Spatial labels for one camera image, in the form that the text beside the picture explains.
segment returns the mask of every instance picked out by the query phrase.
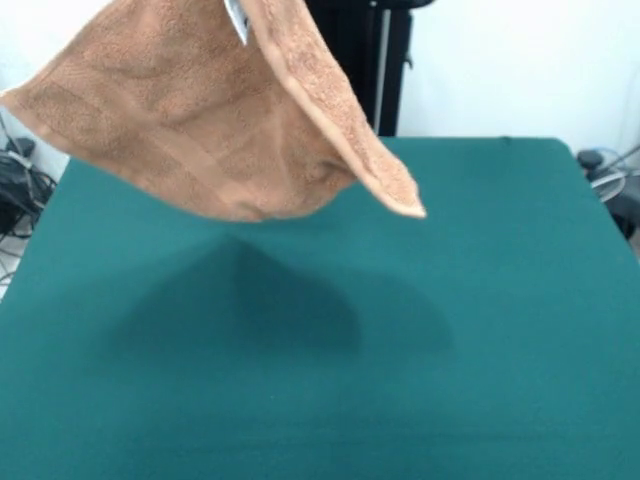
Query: brown towel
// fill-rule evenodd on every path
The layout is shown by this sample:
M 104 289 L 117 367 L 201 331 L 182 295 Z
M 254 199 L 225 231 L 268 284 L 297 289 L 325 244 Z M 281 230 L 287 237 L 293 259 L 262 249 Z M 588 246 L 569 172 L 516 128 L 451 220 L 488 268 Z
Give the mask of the brown towel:
M 0 95 L 44 141 L 199 215 L 310 214 L 359 179 L 424 217 L 303 0 L 115 0 L 41 72 Z

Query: table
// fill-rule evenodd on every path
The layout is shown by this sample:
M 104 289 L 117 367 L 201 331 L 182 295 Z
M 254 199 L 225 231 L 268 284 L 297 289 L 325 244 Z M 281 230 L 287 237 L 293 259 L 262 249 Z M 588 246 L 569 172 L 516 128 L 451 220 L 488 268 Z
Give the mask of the table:
M 229 225 L 72 161 L 0 308 L 0 478 L 637 478 L 640 269 L 567 148 L 388 145 L 427 220 Z

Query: black stand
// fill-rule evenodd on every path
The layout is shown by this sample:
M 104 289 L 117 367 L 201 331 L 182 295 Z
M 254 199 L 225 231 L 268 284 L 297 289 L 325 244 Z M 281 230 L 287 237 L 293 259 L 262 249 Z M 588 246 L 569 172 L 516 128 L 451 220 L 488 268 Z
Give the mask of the black stand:
M 380 136 L 395 136 L 411 10 L 434 0 L 307 0 L 325 42 Z

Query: white wall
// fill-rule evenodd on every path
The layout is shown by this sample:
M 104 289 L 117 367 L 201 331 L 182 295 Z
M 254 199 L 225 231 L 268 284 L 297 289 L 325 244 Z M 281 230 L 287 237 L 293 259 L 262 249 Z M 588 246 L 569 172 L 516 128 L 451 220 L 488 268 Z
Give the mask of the white wall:
M 0 88 L 33 75 L 107 2 L 3 2 Z M 436 0 L 415 17 L 401 135 L 640 140 L 638 0 Z M 66 165 L 43 145 L 39 158 L 56 176 Z

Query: towel label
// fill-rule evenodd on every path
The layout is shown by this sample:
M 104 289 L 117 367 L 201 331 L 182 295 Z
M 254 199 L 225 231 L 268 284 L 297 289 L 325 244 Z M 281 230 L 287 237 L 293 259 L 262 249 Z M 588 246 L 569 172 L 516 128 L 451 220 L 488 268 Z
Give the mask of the towel label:
M 249 39 L 249 17 L 240 5 L 240 0 L 224 0 L 224 5 L 227 7 L 227 12 L 240 40 L 246 45 Z

